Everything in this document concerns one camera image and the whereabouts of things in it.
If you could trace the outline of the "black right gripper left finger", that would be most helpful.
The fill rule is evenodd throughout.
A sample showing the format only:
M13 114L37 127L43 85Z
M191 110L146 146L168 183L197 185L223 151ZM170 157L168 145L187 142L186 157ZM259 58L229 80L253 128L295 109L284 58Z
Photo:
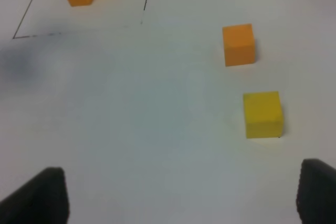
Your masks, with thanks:
M1 200L1 223L67 223L70 216L66 176L48 167Z

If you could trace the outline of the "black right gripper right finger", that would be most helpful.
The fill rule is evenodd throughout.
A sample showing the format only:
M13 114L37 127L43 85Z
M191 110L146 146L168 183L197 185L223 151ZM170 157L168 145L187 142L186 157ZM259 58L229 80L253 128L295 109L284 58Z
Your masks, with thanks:
M302 223L335 223L335 168L316 159L301 164L296 207Z

